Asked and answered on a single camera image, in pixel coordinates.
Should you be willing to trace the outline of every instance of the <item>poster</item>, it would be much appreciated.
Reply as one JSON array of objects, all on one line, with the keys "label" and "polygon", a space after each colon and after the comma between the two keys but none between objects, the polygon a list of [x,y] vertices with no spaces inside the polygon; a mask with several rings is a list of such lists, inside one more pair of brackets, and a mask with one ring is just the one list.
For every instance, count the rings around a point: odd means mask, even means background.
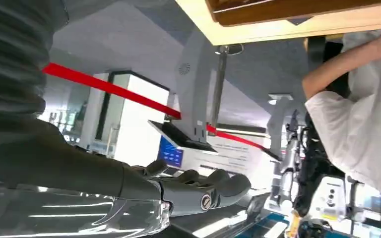
[{"label": "poster", "polygon": [[[269,148],[270,140],[265,137],[238,135]],[[184,150],[181,170],[196,170],[208,176],[216,169],[224,169],[230,175],[246,175],[252,188],[271,188],[274,164],[271,157],[259,148],[221,137],[209,136],[207,141],[219,153],[206,154],[195,150]]]}]

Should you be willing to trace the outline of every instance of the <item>red line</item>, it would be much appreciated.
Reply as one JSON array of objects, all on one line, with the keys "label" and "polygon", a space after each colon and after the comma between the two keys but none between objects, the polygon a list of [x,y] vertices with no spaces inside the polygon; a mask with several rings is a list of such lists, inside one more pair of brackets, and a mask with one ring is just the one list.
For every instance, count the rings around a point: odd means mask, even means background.
[{"label": "red line", "polygon": [[[46,74],[52,75],[52,76],[67,79],[67,80],[75,82],[75,83],[80,83],[80,84],[86,85],[88,87],[97,88],[97,89],[100,89],[100,90],[107,92],[107,93],[118,95],[120,97],[129,99],[129,100],[134,101],[136,103],[140,103],[140,104],[145,105],[147,107],[153,108],[157,111],[163,112],[163,113],[170,115],[176,119],[181,118],[180,112],[173,110],[169,107],[166,107],[160,103],[157,103],[151,99],[148,99],[148,98],[143,97],[139,94],[131,92],[125,88],[116,86],[112,83],[105,82],[105,81],[100,80],[98,78],[89,76],[85,73],[77,72],[77,71],[74,71],[72,69],[57,65],[55,63],[50,63],[46,68],[43,69],[43,72]],[[207,125],[207,130],[209,132],[215,133],[219,137],[235,140],[235,141],[247,144],[247,145],[257,147],[269,155],[271,153],[268,149],[266,149],[265,147],[255,143],[255,142],[252,142],[250,140],[246,140],[246,139],[243,139],[243,138],[240,138],[238,136],[231,135],[231,134],[228,134],[225,132],[217,131],[216,128],[214,128],[210,125]]]},{"label": "red line", "polygon": [[105,82],[98,78],[89,76],[85,73],[77,72],[72,69],[57,65],[55,63],[50,63],[46,68],[43,69],[43,72],[50,74],[59,78],[64,78],[72,82],[84,84],[88,87],[97,88],[107,93],[115,94],[120,97],[129,99],[131,101],[140,103],[147,107],[153,108],[160,112],[163,112],[167,115],[170,115],[176,119],[180,119],[180,112],[173,110],[169,107],[164,106],[163,104],[157,103],[153,100],[150,100],[146,97],[143,97],[139,94],[131,92],[125,88],[116,86],[112,83]]}]

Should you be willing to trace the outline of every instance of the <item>gray fabric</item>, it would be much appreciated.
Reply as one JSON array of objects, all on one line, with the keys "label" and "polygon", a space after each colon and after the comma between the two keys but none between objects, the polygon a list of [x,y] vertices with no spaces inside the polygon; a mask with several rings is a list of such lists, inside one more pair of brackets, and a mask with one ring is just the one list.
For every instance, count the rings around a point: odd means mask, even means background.
[{"label": "gray fabric", "polygon": [[[110,2],[95,0],[95,9]],[[54,32],[66,22],[60,0],[0,0],[0,181],[117,196],[121,162],[76,150],[36,118],[45,108],[41,70]]]}]

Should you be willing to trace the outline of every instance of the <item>wooden table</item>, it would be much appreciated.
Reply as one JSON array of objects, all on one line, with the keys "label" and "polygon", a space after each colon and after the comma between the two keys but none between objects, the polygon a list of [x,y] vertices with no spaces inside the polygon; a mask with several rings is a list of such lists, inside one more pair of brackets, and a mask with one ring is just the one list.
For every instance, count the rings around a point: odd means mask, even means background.
[{"label": "wooden table", "polygon": [[228,45],[381,29],[381,5],[316,15],[296,26],[287,20],[224,27],[205,0],[176,0],[213,45]]}]

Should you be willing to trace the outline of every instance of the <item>computer screen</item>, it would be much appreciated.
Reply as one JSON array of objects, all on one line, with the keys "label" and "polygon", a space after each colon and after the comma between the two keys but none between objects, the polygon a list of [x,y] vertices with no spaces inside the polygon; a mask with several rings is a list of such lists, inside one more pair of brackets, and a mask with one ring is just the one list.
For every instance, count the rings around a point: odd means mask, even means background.
[{"label": "computer screen", "polygon": [[182,166],[182,159],[183,150],[176,149],[176,147],[162,136],[157,160],[164,160],[168,165],[180,168]]}]

